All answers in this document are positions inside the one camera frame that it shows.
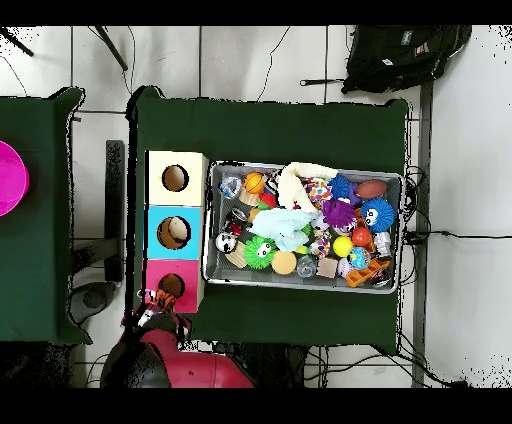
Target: dark green table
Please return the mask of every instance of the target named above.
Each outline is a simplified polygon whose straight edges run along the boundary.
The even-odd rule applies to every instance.
[[[136,290],[145,150],[201,152],[210,160],[307,161],[403,175],[406,114],[403,100],[386,106],[178,100],[162,98],[156,87],[141,87],[128,106],[130,155],[135,147],[137,154]],[[391,354],[396,349],[396,312],[397,292],[369,295],[207,284],[199,312],[189,318],[199,340],[375,344]]]

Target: circular hole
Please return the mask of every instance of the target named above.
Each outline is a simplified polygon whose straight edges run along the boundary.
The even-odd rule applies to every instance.
[[[188,173],[180,165],[168,166],[162,173],[162,184],[169,191],[182,191],[188,185]]]
[[[179,275],[167,274],[158,283],[158,288],[176,297],[181,297],[185,291],[185,282]]]
[[[156,231],[158,241],[167,249],[181,249],[190,240],[190,225],[179,216],[165,218]]]

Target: red ball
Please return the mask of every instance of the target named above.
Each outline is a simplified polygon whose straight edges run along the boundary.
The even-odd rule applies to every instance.
[[[357,227],[352,233],[352,242],[356,246],[367,246],[368,243],[370,243],[371,239],[372,235],[370,231],[368,231],[368,229],[364,227]]]

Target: green fuzzy ball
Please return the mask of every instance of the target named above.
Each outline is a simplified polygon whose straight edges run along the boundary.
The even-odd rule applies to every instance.
[[[265,250],[267,253],[264,257],[258,256],[258,249],[263,245],[268,244],[270,246],[270,250]],[[252,239],[248,240],[245,243],[244,256],[247,261],[247,265],[251,268],[255,269],[263,269],[270,265],[272,259],[274,259],[274,255],[277,251],[277,247],[274,243],[274,240],[254,236]]]

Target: pink bowl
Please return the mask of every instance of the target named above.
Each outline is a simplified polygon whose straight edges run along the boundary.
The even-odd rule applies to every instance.
[[[0,216],[12,211],[28,190],[28,171],[20,155],[0,141]]]

